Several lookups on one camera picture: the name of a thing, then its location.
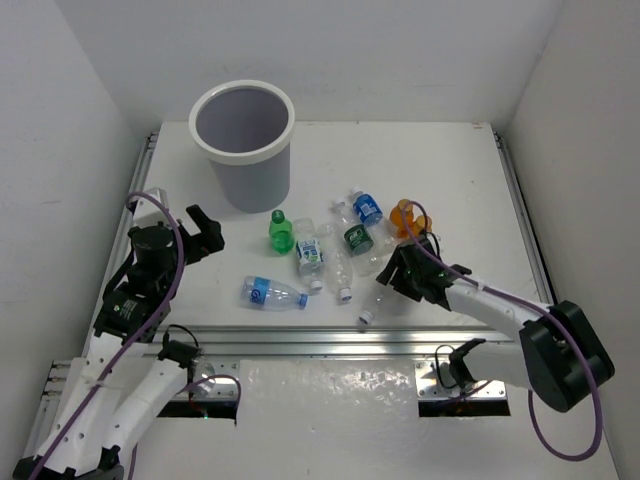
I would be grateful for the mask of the clear bottle light blue label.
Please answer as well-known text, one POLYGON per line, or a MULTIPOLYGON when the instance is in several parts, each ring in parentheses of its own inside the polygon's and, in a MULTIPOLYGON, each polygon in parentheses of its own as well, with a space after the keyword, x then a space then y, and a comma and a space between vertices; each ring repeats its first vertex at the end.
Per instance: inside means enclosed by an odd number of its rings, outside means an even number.
POLYGON ((307 294, 260 276, 247 276, 244 279, 241 298, 250 308, 270 311, 305 309, 308 303, 307 294))

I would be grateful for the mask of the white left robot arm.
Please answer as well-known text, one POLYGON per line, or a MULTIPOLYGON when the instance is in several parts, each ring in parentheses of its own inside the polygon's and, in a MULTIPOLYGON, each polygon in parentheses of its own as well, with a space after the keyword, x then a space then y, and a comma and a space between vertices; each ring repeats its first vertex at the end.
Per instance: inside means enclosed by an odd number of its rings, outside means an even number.
POLYGON ((130 251, 105 286, 80 375, 37 451, 18 461, 15 479, 122 479, 143 433, 187 388, 198 347, 168 340, 134 391, 128 361, 141 359, 170 312, 186 266, 221 251, 219 222, 197 205, 187 213, 199 231, 175 220, 161 188, 132 192, 130 251))

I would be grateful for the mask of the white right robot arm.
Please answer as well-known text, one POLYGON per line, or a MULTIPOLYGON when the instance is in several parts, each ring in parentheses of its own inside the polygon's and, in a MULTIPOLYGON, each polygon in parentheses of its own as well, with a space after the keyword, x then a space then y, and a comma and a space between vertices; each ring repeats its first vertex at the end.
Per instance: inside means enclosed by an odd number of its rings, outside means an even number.
POLYGON ((567 412, 615 374, 578 305, 532 303, 483 284, 470 269, 444 264, 426 238, 397 246, 376 280, 508 337, 505 345, 473 338, 449 353, 445 377, 461 390, 481 380, 499 380, 529 389, 547 406, 567 412))

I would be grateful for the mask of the clear bottle white cap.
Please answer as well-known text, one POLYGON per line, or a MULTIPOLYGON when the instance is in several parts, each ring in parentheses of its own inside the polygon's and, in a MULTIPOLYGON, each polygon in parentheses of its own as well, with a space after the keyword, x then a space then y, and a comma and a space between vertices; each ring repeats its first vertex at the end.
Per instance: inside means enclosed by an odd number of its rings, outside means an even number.
POLYGON ((369 327, 377 321, 398 315, 399 294, 392 288, 377 285, 365 297, 357 318, 361 327, 369 327))

